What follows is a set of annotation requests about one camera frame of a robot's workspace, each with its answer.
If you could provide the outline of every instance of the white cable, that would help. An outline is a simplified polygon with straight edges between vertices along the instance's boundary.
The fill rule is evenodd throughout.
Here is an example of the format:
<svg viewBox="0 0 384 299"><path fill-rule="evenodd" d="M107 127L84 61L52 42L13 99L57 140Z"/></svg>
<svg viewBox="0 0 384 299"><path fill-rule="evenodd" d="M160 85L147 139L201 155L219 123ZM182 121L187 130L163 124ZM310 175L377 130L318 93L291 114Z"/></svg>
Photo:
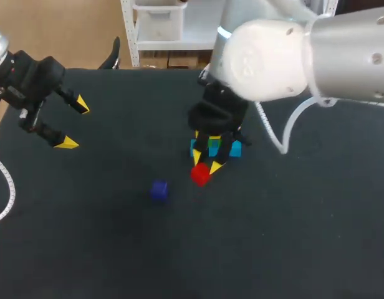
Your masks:
<svg viewBox="0 0 384 299"><path fill-rule="evenodd" d="M15 184L13 183L13 180L11 175L9 174L9 171L1 162L0 162L0 170L5 176L7 184L9 186L9 201L7 202L5 209L0 213L0 221L1 221L5 216L8 215L9 211L13 207L13 204L15 202L15 197L16 197L16 190L15 190Z"/></svg>
<svg viewBox="0 0 384 299"><path fill-rule="evenodd" d="M204 69L201 71L201 73L199 75L200 79L202 79L202 80L207 79L207 76L209 74L209 68L210 68L210 64L208 64L207 66L204 67Z"/></svg>
<svg viewBox="0 0 384 299"><path fill-rule="evenodd" d="M276 148L281 152L281 154L287 154L289 150L289 141L290 141L290 134L292 133L292 129L294 126L294 123L300 116L300 114L303 113L305 109L308 107L315 105L318 103L318 101L313 97L309 98L308 100L301 103L292 113L292 115L287 120L284 133L282 135L282 143L278 140L277 136L274 133L274 130L272 129L271 124L269 123L269 120L267 118L266 113L264 112L263 107L261 106L260 102L256 102L256 108L259 112L259 115L261 117L262 123L266 127L267 133L273 142L273 144L276 146Z"/></svg>

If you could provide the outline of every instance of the black table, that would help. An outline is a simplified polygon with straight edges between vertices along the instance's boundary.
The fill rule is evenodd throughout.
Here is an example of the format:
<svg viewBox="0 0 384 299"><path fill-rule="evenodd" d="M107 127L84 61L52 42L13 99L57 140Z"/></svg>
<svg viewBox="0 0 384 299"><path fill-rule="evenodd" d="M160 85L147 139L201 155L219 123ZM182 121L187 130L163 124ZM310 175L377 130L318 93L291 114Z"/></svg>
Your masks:
<svg viewBox="0 0 384 299"><path fill-rule="evenodd" d="M190 179L187 70L72 70L91 112L53 97L42 117L81 145L0 126L17 188L0 222L0 299L384 298L384 108L312 107L290 153L252 106L254 145L204 188ZM301 99L264 105L280 134ZM170 185L170 203L148 192ZM8 197L0 173L0 211Z"/></svg>

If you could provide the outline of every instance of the blue block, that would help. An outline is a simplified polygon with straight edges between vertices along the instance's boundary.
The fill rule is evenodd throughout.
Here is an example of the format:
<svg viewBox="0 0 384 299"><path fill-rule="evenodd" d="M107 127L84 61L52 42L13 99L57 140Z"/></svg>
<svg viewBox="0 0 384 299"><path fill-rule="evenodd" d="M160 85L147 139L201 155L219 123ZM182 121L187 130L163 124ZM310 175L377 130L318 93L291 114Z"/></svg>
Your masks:
<svg viewBox="0 0 384 299"><path fill-rule="evenodd" d="M191 140L191 157L193 157L193 145L195 143L195 139ZM209 157L215 157L218 152L219 142L212 142L213 146L209 146ZM229 153L230 157L240 158L242 156L242 143L240 141L235 141L232 144L231 152Z"/></svg>
<svg viewBox="0 0 384 299"><path fill-rule="evenodd" d="M150 189L150 196L155 201L165 202L168 199L168 184L166 181L154 181Z"/></svg>
<svg viewBox="0 0 384 299"><path fill-rule="evenodd" d="M238 157L238 158L242 156L242 143L240 141L235 141L232 144L232 149L229 155L231 157Z"/></svg>

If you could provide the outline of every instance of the white shelf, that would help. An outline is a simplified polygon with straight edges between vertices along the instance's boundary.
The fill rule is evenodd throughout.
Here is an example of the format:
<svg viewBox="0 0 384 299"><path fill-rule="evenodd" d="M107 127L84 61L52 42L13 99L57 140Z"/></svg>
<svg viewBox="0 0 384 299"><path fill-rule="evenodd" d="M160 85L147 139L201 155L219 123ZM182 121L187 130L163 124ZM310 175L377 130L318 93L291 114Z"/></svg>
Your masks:
<svg viewBox="0 0 384 299"><path fill-rule="evenodd" d="M137 31L138 50L212 50L224 3L225 0L188 1L181 40L150 41L144 38L143 31Z"/></svg>

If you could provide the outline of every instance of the red cube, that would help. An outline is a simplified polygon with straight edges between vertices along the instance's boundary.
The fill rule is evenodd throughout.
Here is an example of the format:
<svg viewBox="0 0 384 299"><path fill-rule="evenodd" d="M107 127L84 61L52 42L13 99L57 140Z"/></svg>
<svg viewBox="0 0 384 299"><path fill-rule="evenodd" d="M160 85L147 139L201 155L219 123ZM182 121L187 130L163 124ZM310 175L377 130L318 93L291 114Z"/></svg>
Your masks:
<svg viewBox="0 0 384 299"><path fill-rule="evenodd" d="M210 169L204 163L199 163L191 170L191 179L203 187L210 180Z"/></svg>

